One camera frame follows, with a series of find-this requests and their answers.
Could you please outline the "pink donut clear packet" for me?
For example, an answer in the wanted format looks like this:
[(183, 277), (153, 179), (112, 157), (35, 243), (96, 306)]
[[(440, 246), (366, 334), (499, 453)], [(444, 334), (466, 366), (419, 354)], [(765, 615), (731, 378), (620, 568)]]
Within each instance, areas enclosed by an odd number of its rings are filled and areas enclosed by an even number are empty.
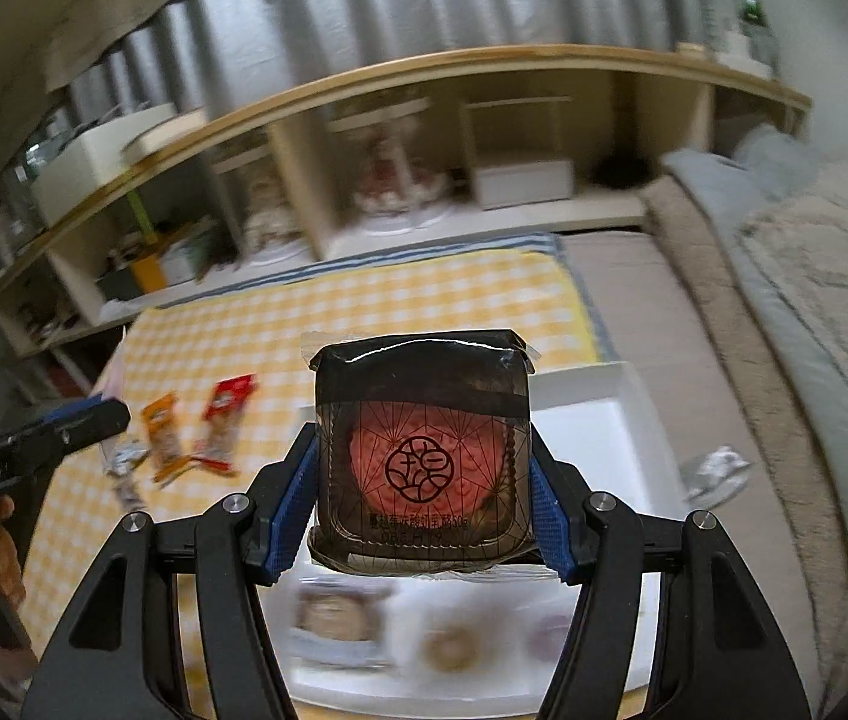
[(554, 667), (564, 650), (574, 621), (574, 608), (564, 605), (533, 606), (526, 613), (525, 650), (536, 665)]

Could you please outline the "red snack stick packet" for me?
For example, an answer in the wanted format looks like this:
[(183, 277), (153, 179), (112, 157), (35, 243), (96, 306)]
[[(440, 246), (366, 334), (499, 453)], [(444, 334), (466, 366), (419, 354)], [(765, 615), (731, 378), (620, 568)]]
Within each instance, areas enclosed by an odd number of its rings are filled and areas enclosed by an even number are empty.
[(200, 436), (194, 444), (193, 458), (209, 472), (222, 476), (236, 473), (236, 444), (248, 400), (256, 392), (254, 374), (222, 379), (212, 392), (202, 413)]

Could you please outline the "silver grey snack packet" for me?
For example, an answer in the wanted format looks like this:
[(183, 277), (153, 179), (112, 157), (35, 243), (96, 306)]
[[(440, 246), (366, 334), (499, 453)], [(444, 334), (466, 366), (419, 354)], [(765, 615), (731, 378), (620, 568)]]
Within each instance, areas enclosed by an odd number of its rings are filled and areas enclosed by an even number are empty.
[(101, 446), (103, 470), (115, 478), (126, 478), (147, 458), (150, 449), (137, 439), (105, 442)]

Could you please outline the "mooncake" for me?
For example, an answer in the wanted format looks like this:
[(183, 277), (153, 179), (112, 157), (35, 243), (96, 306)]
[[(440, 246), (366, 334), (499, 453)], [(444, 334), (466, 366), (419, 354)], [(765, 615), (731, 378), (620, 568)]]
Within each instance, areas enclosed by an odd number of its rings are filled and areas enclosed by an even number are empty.
[(321, 667), (387, 667), (385, 606), (391, 595), (388, 583), (303, 580), (287, 634), (290, 653)]

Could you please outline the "orange snack stick packet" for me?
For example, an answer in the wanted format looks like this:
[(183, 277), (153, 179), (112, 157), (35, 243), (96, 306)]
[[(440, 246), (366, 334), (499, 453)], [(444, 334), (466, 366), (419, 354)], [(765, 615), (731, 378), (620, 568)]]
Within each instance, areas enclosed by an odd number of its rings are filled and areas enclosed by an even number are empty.
[(152, 481), (158, 486), (170, 483), (188, 466), (189, 455), (184, 452), (176, 421), (176, 395), (167, 394), (142, 408), (142, 421), (154, 460)]

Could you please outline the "dark red mooncake packet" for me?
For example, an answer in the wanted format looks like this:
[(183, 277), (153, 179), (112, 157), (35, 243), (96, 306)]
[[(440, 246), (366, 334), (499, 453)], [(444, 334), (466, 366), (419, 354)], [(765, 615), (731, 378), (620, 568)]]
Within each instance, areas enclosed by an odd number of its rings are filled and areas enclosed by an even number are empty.
[(341, 341), (310, 367), (314, 561), (357, 575), (438, 574), (531, 550), (534, 366), (518, 333)]

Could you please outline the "beige donut clear packet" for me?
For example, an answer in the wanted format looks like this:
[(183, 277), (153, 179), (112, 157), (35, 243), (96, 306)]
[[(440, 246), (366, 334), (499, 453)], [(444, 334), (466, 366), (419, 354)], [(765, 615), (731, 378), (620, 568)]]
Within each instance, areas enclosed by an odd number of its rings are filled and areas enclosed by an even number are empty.
[(492, 655), (492, 635), (483, 613), (437, 606), (422, 617), (412, 663), (426, 678), (463, 681), (483, 678)]

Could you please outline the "white shallow cardboard box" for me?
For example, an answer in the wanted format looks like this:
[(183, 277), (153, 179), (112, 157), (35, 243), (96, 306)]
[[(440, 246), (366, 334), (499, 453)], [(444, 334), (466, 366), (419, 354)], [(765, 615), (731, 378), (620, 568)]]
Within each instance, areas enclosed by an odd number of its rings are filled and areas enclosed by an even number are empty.
[[(629, 362), (543, 372), (529, 381), (531, 421), (554, 460), (632, 511), (686, 512), (657, 408)], [(570, 518), (534, 483), (533, 550), (467, 574), (357, 578), (299, 554), (290, 587), (268, 600), (282, 614), (277, 648), (293, 699), (305, 706), (394, 718), (499, 718), (536, 712), (583, 592)], [(368, 642), (323, 642), (300, 613), (319, 590), (346, 590), (382, 616)]]

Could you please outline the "yellow white checkered blanket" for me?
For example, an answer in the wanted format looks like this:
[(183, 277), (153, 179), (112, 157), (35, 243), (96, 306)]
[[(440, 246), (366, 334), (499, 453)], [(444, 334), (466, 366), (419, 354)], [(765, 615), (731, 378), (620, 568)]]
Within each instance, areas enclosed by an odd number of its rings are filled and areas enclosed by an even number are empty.
[[(280, 460), (313, 403), (311, 356), (349, 338), (461, 328), (508, 328), (536, 349), (538, 371), (614, 359), (598, 310), (572, 286), (556, 255), (492, 249), (438, 259), (331, 271), (295, 283), (248, 289), (178, 307), (145, 310), (122, 342), (122, 399), (133, 413), (129, 436), (147, 439), (145, 405), (175, 395), (179, 440), (193, 449), (217, 382), (254, 374), (238, 431), (235, 474), (189, 468), (162, 488), (155, 463), (133, 474), (155, 522), (202, 514), (225, 494), (246, 489), (266, 461)], [(22, 621), (43, 655), (72, 593), (124, 514), (100, 449), (71, 455), (54, 473), (23, 569)], [(215, 718), (197, 630), (196, 587), (178, 580), (179, 625), (191, 707)]]

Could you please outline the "crumpled silver wrapper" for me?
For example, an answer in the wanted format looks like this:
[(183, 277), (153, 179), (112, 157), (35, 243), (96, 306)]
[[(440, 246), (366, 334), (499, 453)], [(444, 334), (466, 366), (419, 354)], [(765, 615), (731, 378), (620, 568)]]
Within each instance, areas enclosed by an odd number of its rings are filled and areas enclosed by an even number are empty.
[(692, 509), (715, 509), (743, 493), (751, 476), (751, 463), (731, 445), (686, 461), (679, 468), (687, 504)]

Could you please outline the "orange box in shelf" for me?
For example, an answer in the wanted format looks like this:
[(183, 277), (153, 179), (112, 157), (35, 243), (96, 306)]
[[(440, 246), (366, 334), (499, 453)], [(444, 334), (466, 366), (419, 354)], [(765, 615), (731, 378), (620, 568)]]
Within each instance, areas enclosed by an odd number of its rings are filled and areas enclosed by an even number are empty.
[(129, 263), (134, 280), (142, 294), (157, 293), (168, 288), (167, 277), (161, 268), (160, 257), (157, 254), (142, 255)]

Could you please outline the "cream dressed doll in case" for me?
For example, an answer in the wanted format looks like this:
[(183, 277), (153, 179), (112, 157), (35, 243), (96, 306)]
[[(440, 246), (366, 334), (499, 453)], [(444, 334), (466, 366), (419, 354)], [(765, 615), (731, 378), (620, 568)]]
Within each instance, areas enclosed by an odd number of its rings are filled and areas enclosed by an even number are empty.
[(302, 245), (302, 226), (266, 143), (225, 148), (214, 172), (235, 195), (241, 240), (251, 260), (285, 259)]

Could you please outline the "white storage box on shelf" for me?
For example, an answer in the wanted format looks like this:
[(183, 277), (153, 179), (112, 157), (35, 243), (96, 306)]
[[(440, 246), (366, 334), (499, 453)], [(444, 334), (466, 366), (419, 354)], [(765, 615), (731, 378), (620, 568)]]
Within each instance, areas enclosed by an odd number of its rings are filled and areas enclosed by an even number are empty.
[(121, 176), (127, 169), (124, 148), (175, 115), (173, 104), (159, 104), (121, 115), (74, 138), (31, 184), (44, 224), (54, 226), (93, 192)]

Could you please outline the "book on shelf top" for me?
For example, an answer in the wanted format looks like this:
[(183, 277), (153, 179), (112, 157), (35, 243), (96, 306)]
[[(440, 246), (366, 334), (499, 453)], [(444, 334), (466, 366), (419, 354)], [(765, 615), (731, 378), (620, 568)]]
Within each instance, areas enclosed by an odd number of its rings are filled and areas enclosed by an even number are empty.
[(168, 121), (160, 122), (160, 124), (150, 127), (140, 135), (137, 135), (132, 142), (126, 145), (122, 150), (122, 157), (128, 166), (138, 163), (147, 158), (149, 154), (157, 153), (168, 145), (178, 142), (186, 135), (200, 130), (209, 122), (207, 112), (204, 107), (188, 110), (183, 114), (175, 115)]

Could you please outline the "tan fleece blanket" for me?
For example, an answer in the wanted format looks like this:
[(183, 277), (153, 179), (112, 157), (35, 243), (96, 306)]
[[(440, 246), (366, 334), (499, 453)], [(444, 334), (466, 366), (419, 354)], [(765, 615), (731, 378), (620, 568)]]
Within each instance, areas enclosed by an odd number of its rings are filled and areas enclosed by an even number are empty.
[(816, 708), (848, 691), (848, 538), (819, 440), (712, 223), (675, 177), (639, 190), (653, 238), (691, 294), (756, 439), (810, 594)]

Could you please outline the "red dressed doll in case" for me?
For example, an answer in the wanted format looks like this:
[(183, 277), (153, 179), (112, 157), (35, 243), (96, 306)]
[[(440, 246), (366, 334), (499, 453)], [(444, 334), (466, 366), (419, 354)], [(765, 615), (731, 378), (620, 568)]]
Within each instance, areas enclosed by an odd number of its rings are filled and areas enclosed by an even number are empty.
[(432, 226), (450, 211), (450, 176), (419, 154), (429, 96), (404, 96), (364, 110), (342, 110), (328, 124), (353, 159), (355, 213), (371, 234)]

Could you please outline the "small white box in shelf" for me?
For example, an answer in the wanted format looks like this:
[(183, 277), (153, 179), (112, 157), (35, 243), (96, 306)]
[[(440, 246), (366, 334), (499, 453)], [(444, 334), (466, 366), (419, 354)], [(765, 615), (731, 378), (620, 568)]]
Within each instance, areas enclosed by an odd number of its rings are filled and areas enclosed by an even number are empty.
[(471, 188), (484, 210), (567, 200), (575, 192), (574, 163), (554, 158), (483, 164), (472, 169)]

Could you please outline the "wooden headboard shelf unit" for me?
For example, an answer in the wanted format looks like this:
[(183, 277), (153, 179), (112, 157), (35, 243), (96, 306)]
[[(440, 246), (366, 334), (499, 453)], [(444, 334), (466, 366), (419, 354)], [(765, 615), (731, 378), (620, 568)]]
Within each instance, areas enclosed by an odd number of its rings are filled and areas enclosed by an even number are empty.
[(28, 358), (310, 263), (637, 227), (664, 154), (732, 119), (796, 135), (811, 107), (687, 50), (574, 44), (391, 60), (217, 119), (156, 107), (38, 179), (48, 227), (1, 273), (0, 327)]

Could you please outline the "grey blue blanket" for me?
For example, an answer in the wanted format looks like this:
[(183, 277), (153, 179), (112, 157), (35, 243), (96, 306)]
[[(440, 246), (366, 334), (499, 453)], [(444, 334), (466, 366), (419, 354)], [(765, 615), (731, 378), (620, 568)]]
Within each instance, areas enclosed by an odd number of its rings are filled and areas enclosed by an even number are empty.
[(684, 148), (664, 169), (714, 225), (824, 444), (848, 527), (848, 160), (770, 125), (730, 158)]

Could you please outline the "grey pleated curtain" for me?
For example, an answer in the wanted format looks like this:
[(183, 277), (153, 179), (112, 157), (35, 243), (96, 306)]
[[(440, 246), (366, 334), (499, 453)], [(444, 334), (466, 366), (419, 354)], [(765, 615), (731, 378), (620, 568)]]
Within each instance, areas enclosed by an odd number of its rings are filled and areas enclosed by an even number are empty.
[(702, 0), (76, 0), (43, 75), (79, 121), (170, 103), (220, 115), (318, 78), (465, 47), (671, 50)]

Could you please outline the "green glass bottle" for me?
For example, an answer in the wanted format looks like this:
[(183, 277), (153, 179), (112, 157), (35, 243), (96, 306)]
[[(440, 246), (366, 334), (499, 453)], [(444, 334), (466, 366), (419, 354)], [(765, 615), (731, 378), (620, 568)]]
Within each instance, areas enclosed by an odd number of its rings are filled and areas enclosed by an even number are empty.
[(766, 37), (767, 20), (760, 0), (738, 0), (738, 21), (753, 43)]

